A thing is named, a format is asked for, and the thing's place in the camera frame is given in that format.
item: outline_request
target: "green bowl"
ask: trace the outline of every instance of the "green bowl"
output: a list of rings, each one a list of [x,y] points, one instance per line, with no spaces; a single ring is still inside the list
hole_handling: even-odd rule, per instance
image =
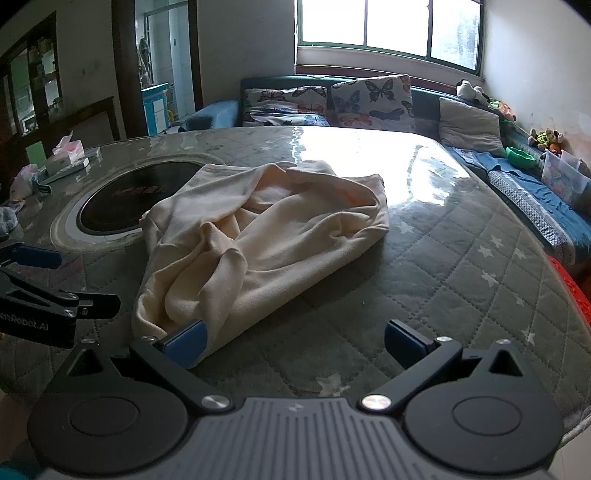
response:
[[[505,153],[507,154],[507,160],[509,160],[509,163],[514,167],[528,170],[529,168],[535,168],[538,165],[538,161],[534,157],[518,148],[507,147]]]

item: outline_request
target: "sofa backrest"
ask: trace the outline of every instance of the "sofa backrest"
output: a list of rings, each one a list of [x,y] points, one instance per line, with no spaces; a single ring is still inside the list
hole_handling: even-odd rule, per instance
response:
[[[273,90],[287,90],[290,88],[305,87],[309,85],[318,85],[325,87],[329,91],[328,95],[328,109],[334,109],[335,105],[332,99],[330,87],[335,83],[346,82],[347,80],[356,80],[352,77],[330,77],[323,75],[290,75],[283,77],[253,77],[243,79],[240,83],[241,99],[244,90],[249,88],[267,88]],[[413,96],[413,111],[414,120],[417,127],[417,133],[425,137],[433,138],[437,141],[439,138],[439,98],[445,97],[467,105],[477,106],[483,110],[494,113],[499,117],[499,126],[501,128],[501,137],[504,138],[504,124],[505,119],[502,114],[496,110],[491,110],[488,107],[481,107],[470,102],[460,100],[459,98],[449,95],[448,93],[436,92],[434,90],[427,90],[425,88],[411,87],[411,94]],[[242,121],[242,100],[240,102],[239,122]]]

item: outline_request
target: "windowsill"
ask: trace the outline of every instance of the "windowsill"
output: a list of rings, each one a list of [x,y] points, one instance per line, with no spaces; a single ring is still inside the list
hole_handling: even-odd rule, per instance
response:
[[[427,60],[356,48],[298,46],[297,64],[408,73],[412,77],[446,85],[455,85],[464,79],[469,80],[473,85],[482,85],[485,81],[478,75]]]

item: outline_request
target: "stuffed animal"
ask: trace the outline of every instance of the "stuffed animal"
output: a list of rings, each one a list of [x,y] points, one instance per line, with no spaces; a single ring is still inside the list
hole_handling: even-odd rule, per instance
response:
[[[484,93],[482,87],[473,87],[468,80],[462,80],[456,85],[457,97],[468,102],[478,102],[488,106],[491,99]]]
[[[513,113],[513,110],[505,102],[501,102],[500,100],[491,100],[491,102],[488,105],[488,108],[492,108],[493,110],[500,111],[500,113],[507,120],[511,120],[512,122],[516,122],[517,121],[517,117]]]
[[[534,128],[530,130],[530,136],[527,143],[530,146],[536,147],[541,151],[550,150],[553,154],[560,156],[562,154],[562,142],[564,135],[559,134],[556,130],[547,128],[545,132],[536,132]]]

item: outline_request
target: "butterfly pillow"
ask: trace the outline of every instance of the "butterfly pillow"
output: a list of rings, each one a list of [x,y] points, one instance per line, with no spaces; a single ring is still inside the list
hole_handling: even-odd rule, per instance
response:
[[[349,80],[333,85],[331,93],[341,127],[415,131],[408,75]]]
[[[243,127],[308,125],[329,127],[326,120],[327,90],[307,86],[289,90],[253,88],[244,91]]]

